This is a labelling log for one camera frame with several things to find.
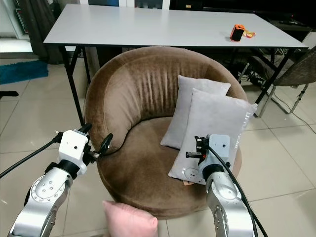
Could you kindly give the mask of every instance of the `brown velvet armchair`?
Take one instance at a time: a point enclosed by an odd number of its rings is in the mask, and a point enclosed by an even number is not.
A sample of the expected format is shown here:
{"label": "brown velvet armchair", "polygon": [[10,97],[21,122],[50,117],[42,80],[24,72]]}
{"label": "brown velvet armchair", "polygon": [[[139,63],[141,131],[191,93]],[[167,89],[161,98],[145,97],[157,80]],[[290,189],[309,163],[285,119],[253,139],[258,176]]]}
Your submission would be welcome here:
{"label": "brown velvet armchair", "polygon": [[[116,201],[173,217],[206,208],[205,186],[184,186],[168,177],[178,150],[160,145],[174,113],[178,75],[229,82],[228,96],[247,100],[237,80],[216,61],[173,47],[143,47],[105,64],[89,87],[85,121],[98,149],[113,133],[108,154],[97,162],[100,177]],[[241,167],[237,153],[233,173]]]}

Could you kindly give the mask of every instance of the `table top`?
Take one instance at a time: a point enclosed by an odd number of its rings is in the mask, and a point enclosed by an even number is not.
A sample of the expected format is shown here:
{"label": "table top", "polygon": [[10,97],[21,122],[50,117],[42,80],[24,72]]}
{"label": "table top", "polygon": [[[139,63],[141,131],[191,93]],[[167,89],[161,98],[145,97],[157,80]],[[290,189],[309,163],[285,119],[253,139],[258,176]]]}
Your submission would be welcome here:
{"label": "table top", "polygon": [[[256,32],[240,42],[229,39],[233,26]],[[270,47],[306,46],[250,13],[144,9],[68,4],[44,43],[80,46]]]}

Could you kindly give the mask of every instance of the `gray curtain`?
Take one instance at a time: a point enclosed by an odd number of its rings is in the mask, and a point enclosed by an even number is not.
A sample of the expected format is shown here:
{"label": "gray curtain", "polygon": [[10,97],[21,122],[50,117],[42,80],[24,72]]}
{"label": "gray curtain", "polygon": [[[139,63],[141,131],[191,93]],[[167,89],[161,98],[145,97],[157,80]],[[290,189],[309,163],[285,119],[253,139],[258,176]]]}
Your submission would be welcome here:
{"label": "gray curtain", "polygon": [[29,31],[33,53],[47,63],[62,63],[58,47],[43,44],[56,21],[47,0],[19,0],[19,3]]}

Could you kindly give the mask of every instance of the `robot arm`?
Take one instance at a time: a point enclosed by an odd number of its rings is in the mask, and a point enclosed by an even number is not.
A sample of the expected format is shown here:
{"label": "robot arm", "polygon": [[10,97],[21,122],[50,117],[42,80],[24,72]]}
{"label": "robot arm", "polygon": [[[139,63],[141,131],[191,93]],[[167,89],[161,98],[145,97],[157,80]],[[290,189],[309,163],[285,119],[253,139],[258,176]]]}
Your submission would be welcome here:
{"label": "robot arm", "polygon": [[106,152],[113,137],[109,134],[98,152],[90,151],[89,136],[92,127],[84,125],[79,130],[63,133],[59,146],[58,164],[51,163],[45,175],[31,186],[26,204],[14,222],[8,237],[48,237],[55,225],[56,214],[66,200],[77,175],[84,174],[89,163],[94,163]]}
{"label": "robot arm", "polygon": [[199,158],[198,169],[206,180],[207,205],[213,213],[217,237],[253,237],[253,226],[241,194],[219,160],[208,150],[211,147],[222,159],[229,157],[230,138],[226,135],[196,137],[197,152],[188,158]]}

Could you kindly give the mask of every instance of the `rug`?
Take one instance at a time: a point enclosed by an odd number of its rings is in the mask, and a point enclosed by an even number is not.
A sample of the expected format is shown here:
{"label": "rug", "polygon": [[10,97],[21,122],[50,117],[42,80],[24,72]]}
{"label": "rug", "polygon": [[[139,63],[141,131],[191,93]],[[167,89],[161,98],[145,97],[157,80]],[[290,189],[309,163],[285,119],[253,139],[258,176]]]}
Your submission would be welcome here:
{"label": "rug", "polygon": [[48,76],[47,63],[37,60],[0,66],[0,84]]}

